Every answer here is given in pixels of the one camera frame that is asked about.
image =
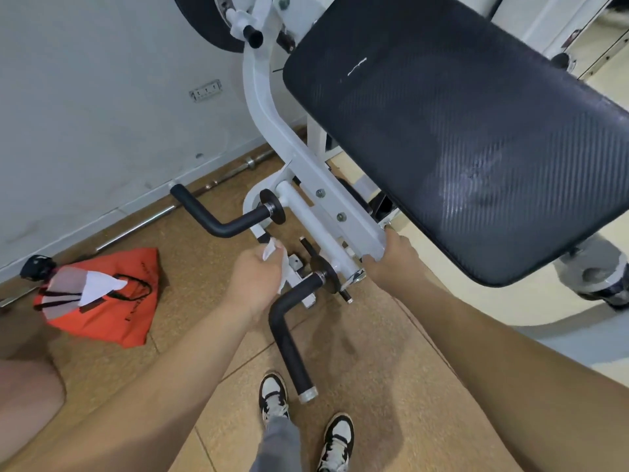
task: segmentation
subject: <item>gray pants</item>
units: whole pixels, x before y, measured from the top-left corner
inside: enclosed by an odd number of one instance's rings
[[[249,472],[301,472],[299,429],[286,417],[273,417]]]

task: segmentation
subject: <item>person's leg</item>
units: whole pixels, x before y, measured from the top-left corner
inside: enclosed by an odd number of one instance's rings
[[[323,452],[317,472],[347,472],[354,444],[352,418],[336,414],[323,435]]]
[[[266,430],[250,472],[301,472],[299,429],[288,415],[286,386],[278,373],[268,373],[258,398]]]

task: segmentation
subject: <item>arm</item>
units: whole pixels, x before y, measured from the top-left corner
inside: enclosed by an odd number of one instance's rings
[[[629,389],[429,282],[391,229],[382,260],[364,265],[421,323],[519,459],[544,472],[626,470]]]
[[[240,255],[217,309],[22,470],[166,472],[240,341],[277,294],[282,253],[263,262],[264,247]]]

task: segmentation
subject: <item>hand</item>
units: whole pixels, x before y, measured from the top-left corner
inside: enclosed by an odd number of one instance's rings
[[[242,311],[251,323],[271,304],[282,279],[284,246],[276,240],[275,252],[263,261],[265,247],[259,245],[240,253],[223,301]]]
[[[400,300],[419,283],[427,281],[428,267],[420,260],[408,238],[398,235],[391,227],[384,231],[387,244],[382,259],[376,262],[370,255],[365,255],[362,264],[376,285]]]

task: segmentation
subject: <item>seat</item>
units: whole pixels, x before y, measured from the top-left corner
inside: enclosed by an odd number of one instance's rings
[[[629,114],[456,0],[335,0],[283,76],[483,285],[525,277],[629,208]]]

